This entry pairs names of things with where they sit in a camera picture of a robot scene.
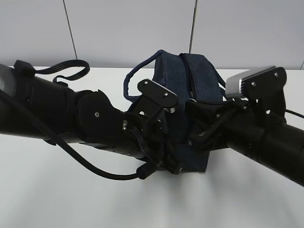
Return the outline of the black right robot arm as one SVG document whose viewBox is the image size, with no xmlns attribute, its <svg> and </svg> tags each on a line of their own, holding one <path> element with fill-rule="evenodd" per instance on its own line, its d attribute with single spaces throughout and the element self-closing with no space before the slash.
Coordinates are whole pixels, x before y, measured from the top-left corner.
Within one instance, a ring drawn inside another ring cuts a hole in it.
<svg viewBox="0 0 304 228">
<path fill-rule="evenodd" d="M 196 152 L 231 148 L 303 186 L 304 132 L 283 117 L 259 116 L 244 100 L 188 100 L 185 112 L 194 122 L 189 141 Z"/>
</svg>

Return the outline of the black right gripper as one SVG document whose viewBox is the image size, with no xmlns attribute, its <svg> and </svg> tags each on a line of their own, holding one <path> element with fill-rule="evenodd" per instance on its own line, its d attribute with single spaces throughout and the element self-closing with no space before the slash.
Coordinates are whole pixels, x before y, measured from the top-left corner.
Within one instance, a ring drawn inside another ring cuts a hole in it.
<svg viewBox="0 0 304 228">
<path fill-rule="evenodd" d="M 188 100 L 185 111 L 193 122 L 188 141 L 195 152 L 231 148 L 239 153 L 256 153 L 256 118 L 248 102 Z"/>
</svg>

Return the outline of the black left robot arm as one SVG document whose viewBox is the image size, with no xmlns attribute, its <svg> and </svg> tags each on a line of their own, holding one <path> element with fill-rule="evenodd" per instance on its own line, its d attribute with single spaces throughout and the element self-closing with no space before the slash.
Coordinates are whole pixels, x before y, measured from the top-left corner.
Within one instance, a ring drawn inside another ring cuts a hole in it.
<svg viewBox="0 0 304 228">
<path fill-rule="evenodd" d="M 42 139 L 58 145 L 92 173 L 111 180 L 146 179 L 157 170 L 178 174 L 181 163 L 160 120 L 173 112 L 175 93 L 149 79 L 138 83 L 141 96 L 123 112 L 102 91 L 73 91 L 75 81 L 90 70 L 83 60 L 69 60 L 37 70 L 24 61 L 0 67 L 0 132 Z M 134 174 L 105 172 L 77 153 L 71 144 L 134 157 L 144 164 Z"/>
</svg>

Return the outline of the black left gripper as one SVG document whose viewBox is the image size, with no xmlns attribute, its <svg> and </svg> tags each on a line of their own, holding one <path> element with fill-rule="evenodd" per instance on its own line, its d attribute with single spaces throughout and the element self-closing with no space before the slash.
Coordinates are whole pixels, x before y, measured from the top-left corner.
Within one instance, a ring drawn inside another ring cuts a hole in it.
<svg viewBox="0 0 304 228">
<path fill-rule="evenodd" d="M 166 135 L 162 131 L 160 122 L 157 122 L 153 129 L 156 134 L 151 134 L 147 138 L 130 120 L 123 120 L 123 131 L 135 137 L 140 152 L 144 154 L 145 164 L 137 168 L 136 174 L 151 175 L 156 171 L 168 171 L 173 175 L 178 175 L 182 170 L 182 163 L 178 161 L 172 153 L 172 148 L 165 141 Z"/>
</svg>

